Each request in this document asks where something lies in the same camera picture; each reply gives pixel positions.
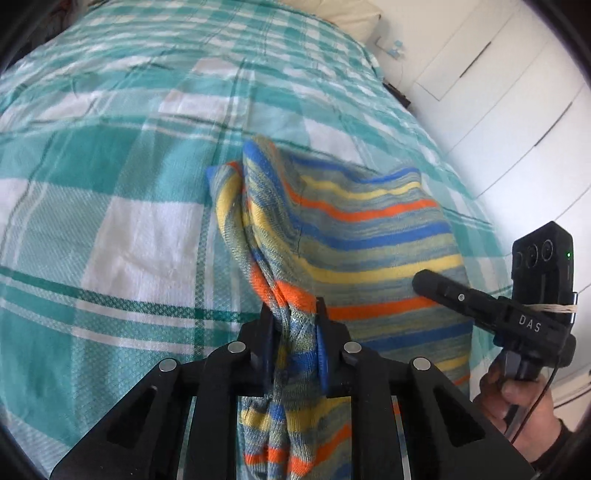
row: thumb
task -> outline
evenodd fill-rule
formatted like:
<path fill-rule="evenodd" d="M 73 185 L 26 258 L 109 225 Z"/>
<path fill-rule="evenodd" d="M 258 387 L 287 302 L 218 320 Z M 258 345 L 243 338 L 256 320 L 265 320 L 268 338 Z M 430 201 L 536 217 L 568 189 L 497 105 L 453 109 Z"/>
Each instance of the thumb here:
<path fill-rule="evenodd" d="M 512 405 L 529 407 L 536 401 L 542 388 L 543 385 L 540 382 L 507 380 L 503 384 L 501 394 Z"/>

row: orange stripe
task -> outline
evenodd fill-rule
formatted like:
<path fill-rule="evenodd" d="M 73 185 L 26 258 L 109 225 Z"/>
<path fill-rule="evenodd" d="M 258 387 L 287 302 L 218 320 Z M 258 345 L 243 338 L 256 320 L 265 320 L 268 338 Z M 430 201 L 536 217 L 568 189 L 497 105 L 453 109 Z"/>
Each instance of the orange stripe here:
<path fill-rule="evenodd" d="M 454 385 L 461 385 L 464 382 L 470 381 L 470 374 L 464 375 L 463 377 L 457 378 L 453 381 Z"/>
<path fill-rule="evenodd" d="M 242 174 L 242 172 L 240 170 L 240 166 L 238 165 L 237 161 L 228 162 L 228 165 L 230 165 L 234 170 L 236 170 L 236 173 L 238 173 L 239 175 Z"/>
<path fill-rule="evenodd" d="M 269 448 L 269 461 L 283 463 L 287 460 L 287 452 L 280 448 Z"/>
<path fill-rule="evenodd" d="M 285 297 L 283 296 L 283 293 L 281 292 L 281 290 L 279 289 L 279 287 L 277 285 L 273 285 L 271 287 L 271 291 L 273 292 L 273 295 L 277 301 L 277 304 L 279 305 L 280 308 L 282 307 L 287 307 L 288 303 L 287 300 L 285 299 Z"/>
<path fill-rule="evenodd" d="M 327 215 L 330 215 L 332 218 L 335 218 L 337 220 L 341 220 L 342 222 L 361 222 L 363 220 L 373 220 L 375 218 L 391 217 L 404 212 L 411 212 L 413 210 L 420 210 L 422 208 L 432 208 L 438 206 L 437 202 L 435 202 L 434 200 L 423 199 L 416 200 L 415 202 L 410 203 L 392 205 L 382 210 L 367 210 L 365 212 L 345 212 L 343 210 L 335 208 L 334 206 L 326 202 L 308 200 L 294 192 L 291 186 L 286 181 L 284 181 L 283 183 L 285 185 L 287 193 L 289 194 L 293 202 L 302 205 L 306 208 L 322 210 Z"/>
<path fill-rule="evenodd" d="M 296 456 L 290 457 L 287 472 L 293 472 L 297 476 L 306 476 L 316 465 L 328 459 L 341 443 L 351 438 L 351 433 L 351 425 L 347 424 L 341 428 L 328 442 L 318 447 L 316 458 L 313 462 L 307 462 Z"/>
<path fill-rule="evenodd" d="M 257 463 L 284 463 L 287 460 L 287 452 L 279 448 L 269 448 L 265 446 L 261 453 L 251 455 L 249 453 L 244 454 L 244 461 L 247 465 L 256 465 Z"/>
<path fill-rule="evenodd" d="M 302 312 L 316 312 L 316 297 L 284 280 L 276 280 L 275 282 L 289 305 L 293 305 Z"/>
<path fill-rule="evenodd" d="M 257 263 L 251 264 L 251 285 L 261 300 L 267 303 L 271 297 L 271 289 Z"/>
<path fill-rule="evenodd" d="M 438 305 L 425 297 L 413 299 L 389 301 L 387 303 L 375 303 L 373 305 L 353 305 L 350 307 L 329 307 L 331 320 L 365 320 L 373 317 L 394 315 L 397 313 L 411 312 L 412 310 L 426 309 Z"/>

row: pillow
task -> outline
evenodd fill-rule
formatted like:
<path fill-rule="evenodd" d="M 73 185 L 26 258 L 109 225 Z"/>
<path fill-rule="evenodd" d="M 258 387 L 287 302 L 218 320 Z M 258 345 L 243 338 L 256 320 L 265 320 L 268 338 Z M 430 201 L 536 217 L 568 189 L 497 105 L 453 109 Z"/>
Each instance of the pillow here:
<path fill-rule="evenodd" d="M 355 40 L 366 43 L 382 11 L 365 0 L 281 0 L 339 27 Z"/>

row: yellow stripe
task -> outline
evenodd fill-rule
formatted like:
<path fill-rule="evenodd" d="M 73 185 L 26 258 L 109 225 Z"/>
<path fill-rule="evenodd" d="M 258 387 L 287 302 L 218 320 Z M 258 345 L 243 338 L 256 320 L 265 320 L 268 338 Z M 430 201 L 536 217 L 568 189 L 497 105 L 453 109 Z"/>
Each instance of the yellow stripe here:
<path fill-rule="evenodd" d="M 247 211 L 242 211 L 242 227 L 246 228 L 251 224 L 251 218 L 248 216 Z"/>
<path fill-rule="evenodd" d="M 238 173 L 235 173 L 224 184 L 224 186 L 222 187 L 222 191 L 217 196 L 217 224 L 220 226 L 222 231 L 225 231 L 225 224 L 226 218 L 228 217 L 228 212 L 234 204 L 234 200 L 236 199 L 237 193 L 240 191 L 241 185 L 242 179 L 240 178 L 240 175 L 238 175 Z"/>
<path fill-rule="evenodd" d="M 470 355 L 458 356 L 456 358 L 451 358 L 449 360 L 439 362 L 438 364 L 435 364 L 435 366 L 442 372 L 447 372 L 449 370 L 453 370 L 454 368 L 461 367 L 462 365 L 468 363 L 469 359 Z"/>
<path fill-rule="evenodd" d="M 275 359 L 275 367 L 284 369 L 287 367 L 287 348 L 285 345 L 280 345 L 277 348 L 277 358 Z"/>
<path fill-rule="evenodd" d="M 459 267 L 462 264 L 462 256 L 448 255 L 434 260 L 400 265 L 399 267 L 379 268 L 377 270 L 368 270 L 364 272 L 335 272 L 332 270 L 325 270 L 324 268 L 314 267 L 307 262 L 304 264 L 304 262 L 305 261 L 301 262 L 302 266 L 315 280 L 334 285 L 348 285 L 410 278 L 414 276 L 415 273 L 425 270 L 426 268 L 435 272 L 441 272 L 449 268 Z"/>
<path fill-rule="evenodd" d="M 252 222 L 257 227 L 265 230 L 267 235 L 269 235 L 275 241 L 274 246 L 276 248 L 281 248 L 284 255 L 289 255 L 295 262 L 298 262 L 312 276 L 314 280 L 320 281 L 322 283 L 333 285 L 376 283 L 385 280 L 410 278 L 415 273 L 426 268 L 435 272 L 441 272 L 448 270 L 449 268 L 459 267 L 462 265 L 462 256 L 456 254 L 408 265 L 400 265 L 399 267 L 386 267 L 362 272 L 337 272 L 333 270 L 326 270 L 325 268 L 319 268 L 310 265 L 305 258 L 294 256 L 289 246 L 272 229 L 263 210 L 254 202 L 251 204 L 251 218 Z"/>
<path fill-rule="evenodd" d="M 421 183 L 419 181 L 411 181 L 402 187 L 398 187 L 397 189 L 376 189 L 372 190 L 371 192 L 349 192 L 348 190 L 343 189 L 330 180 L 315 180 L 308 175 L 302 175 L 301 179 L 306 182 L 306 185 L 312 188 L 317 190 L 329 190 L 341 197 L 350 200 L 372 200 L 374 198 L 381 197 L 382 195 L 402 195 L 409 190 L 421 188 Z"/>
<path fill-rule="evenodd" d="M 253 429 L 267 432 L 271 427 L 271 416 L 269 413 L 260 413 L 256 410 L 242 410 L 240 420 L 243 425 Z"/>
<path fill-rule="evenodd" d="M 316 427 L 318 422 L 326 417 L 332 410 L 343 403 L 348 403 L 349 397 L 343 398 L 324 398 L 321 402 L 312 408 L 302 410 L 286 410 L 288 432 L 305 432 L 310 428 Z"/>

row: plaid bedspread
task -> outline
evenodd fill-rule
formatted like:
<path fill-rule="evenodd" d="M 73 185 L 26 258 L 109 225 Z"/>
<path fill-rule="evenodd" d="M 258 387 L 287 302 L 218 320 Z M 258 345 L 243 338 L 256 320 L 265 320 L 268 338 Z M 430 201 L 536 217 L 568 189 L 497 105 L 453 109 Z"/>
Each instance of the plaid bedspread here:
<path fill-rule="evenodd" d="M 205 175 L 255 134 L 412 162 L 472 285 L 508 289 L 491 224 L 360 44 L 265 0 L 113 0 L 0 79 L 0 411 L 45 473 L 161 358 L 258 314 Z M 491 345 L 475 330 L 473 369 Z"/>

